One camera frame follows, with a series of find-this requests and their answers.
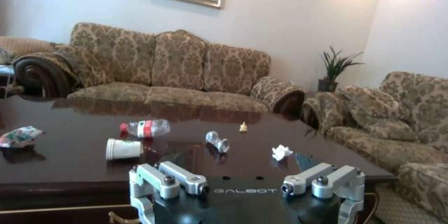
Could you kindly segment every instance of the patterned sofa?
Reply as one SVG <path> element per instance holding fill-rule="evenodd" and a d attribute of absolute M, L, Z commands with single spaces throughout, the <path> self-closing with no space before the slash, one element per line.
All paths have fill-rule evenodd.
<path fill-rule="evenodd" d="M 45 83 L 47 96 L 300 113 L 304 93 L 267 76 L 264 52 L 209 43 L 184 30 L 151 35 L 92 23 L 75 25 L 69 43 L 13 61 L 17 82 Z"/>
<path fill-rule="evenodd" d="M 392 72 L 380 89 L 369 90 L 383 97 L 365 99 L 357 93 L 365 90 L 316 93 L 304 102 L 301 120 L 395 173 L 395 191 L 448 221 L 448 79 Z M 363 113 L 351 98 L 363 101 Z M 399 106 L 396 114 L 384 110 L 392 106 Z M 385 113 L 391 118 L 379 116 Z"/>

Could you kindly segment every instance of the sofa armrest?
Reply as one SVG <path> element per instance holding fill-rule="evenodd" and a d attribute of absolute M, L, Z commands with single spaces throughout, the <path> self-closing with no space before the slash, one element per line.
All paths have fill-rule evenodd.
<path fill-rule="evenodd" d="M 13 62 L 17 83 L 41 88 L 44 97 L 65 97 L 73 91 L 79 78 L 67 61 L 49 52 L 36 52 L 17 57 Z"/>
<path fill-rule="evenodd" d="M 304 92 L 297 85 L 263 77 L 255 84 L 251 97 L 263 103 L 273 113 L 297 116 L 304 100 Z"/>
<path fill-rule="evenodd" d="M 332 127 L 344 126 L 351 118 L 343 96 L 329 92 L 316 92 L 301 107 L 300 120 L 323 135 Z"/>

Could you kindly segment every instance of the throw pillow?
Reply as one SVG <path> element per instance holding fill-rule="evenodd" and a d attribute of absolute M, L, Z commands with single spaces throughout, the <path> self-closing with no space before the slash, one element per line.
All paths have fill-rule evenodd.
<path fill-rule="evenodd" d="M 0 65 L 9 65 L 15 57 L 33 52 L 51 52 L 49 42 L 31 39 L 0 36 Z"/>
<path fill-rule="evenodd" d="M 84 47 L 57 44 L 53 45 L 53 54 L 65 59 L 84 88 L 115 81 L 103 69 L 95 54 Z"/>
<path fill-rule="evenodd" d="M 356 103 L 368 116 L 411 122 L 411 110 L 381 90 L 348 86 L 340 89 L 340 92 L 349 101 Z"/>
<path fill-rule="evenodd" d="M 352 101 L 345 101 L 352 117 L 371 136 L 384 139 L 417 142 L 417 136 L 408 124 L 395 118 L 376 118 Z"/>

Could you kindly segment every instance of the small figurine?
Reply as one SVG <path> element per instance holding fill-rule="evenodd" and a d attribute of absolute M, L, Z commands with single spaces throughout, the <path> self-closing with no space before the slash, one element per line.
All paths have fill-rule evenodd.
<path fill-rule="evenodd" d="M 247 132 L 247 125 L 245 122 L 240 125 L 240 132 Z"/>

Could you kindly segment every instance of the plastic water bottle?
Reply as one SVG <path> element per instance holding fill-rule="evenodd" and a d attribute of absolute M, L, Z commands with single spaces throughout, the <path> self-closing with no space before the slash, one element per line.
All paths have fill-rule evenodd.
<path fill-rule="evenodd" d="M 120 124 L 120 131 L 137 137 L 160 136 L 167 134 L 169 130 L 169 121 L 163 119 Z"/>

